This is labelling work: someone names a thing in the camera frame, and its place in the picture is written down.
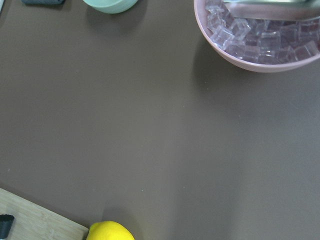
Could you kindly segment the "grey folded cloth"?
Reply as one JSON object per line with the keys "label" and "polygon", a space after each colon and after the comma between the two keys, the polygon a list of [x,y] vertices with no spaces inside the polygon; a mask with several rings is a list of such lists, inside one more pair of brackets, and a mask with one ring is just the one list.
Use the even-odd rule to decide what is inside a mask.
{"label": "grey folded cloth", "polygon": [[60,5],[65,0],[21,0],[26,5]]}

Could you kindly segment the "steel ice scoop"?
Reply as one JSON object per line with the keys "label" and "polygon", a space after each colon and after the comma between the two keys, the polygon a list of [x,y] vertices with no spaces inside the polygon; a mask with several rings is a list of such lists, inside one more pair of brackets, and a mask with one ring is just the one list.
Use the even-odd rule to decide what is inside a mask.
{"label": "steel ice scoop", "polygon": [[306,21],[320,17],[318,0],[225,0],[235,18]]}

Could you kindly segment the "yellow lemon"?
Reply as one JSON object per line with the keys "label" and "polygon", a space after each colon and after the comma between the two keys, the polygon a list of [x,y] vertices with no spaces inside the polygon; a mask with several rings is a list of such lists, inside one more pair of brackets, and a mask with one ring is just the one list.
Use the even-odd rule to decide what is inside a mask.
{"label": "yellow lemon", "polygon": [[134,240],[134,236],[123,225],[115,221],[94,223],[90,228],[87,240]]}

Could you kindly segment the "pink bowl with ice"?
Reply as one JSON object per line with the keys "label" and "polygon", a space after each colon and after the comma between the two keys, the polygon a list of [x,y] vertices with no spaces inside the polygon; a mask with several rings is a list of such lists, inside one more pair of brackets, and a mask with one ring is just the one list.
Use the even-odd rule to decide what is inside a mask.
{"label": "pink bowl with ice", "polygon": [[320,17],[294,21],[238,18],[224,0],[196,0],[193,7],[206,41],[239,68],[278,73],[320,58]]}

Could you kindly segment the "wooden cutting board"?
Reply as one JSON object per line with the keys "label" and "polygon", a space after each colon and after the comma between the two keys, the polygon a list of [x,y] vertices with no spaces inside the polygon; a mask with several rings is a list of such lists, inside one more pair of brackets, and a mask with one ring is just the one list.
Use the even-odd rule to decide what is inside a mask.
{"label": "wooden cutting board", "polygon": [[8,240],[85,240],[89,229],[7,190],[0,190],[0,214],[14,216]]}

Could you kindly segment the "steel cylinder muddler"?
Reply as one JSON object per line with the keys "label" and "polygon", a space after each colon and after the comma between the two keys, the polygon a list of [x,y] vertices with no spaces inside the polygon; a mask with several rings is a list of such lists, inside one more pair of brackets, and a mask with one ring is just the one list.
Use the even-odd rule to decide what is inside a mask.
{"label": "steel cylinder muddler", "polygon": [[13,215],[1,214],[0,215],[0,239],[6,239],[10,233],[12,224],[15,220]]}

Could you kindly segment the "green bowl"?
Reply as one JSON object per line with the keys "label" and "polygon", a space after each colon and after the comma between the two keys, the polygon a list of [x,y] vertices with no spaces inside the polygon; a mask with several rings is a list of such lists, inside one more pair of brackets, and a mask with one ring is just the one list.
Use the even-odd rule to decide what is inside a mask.
{"label": "green bowl", "polygon": [[129,10],[138,0],[84,0],[97,11],[107,14],[118,14]]}

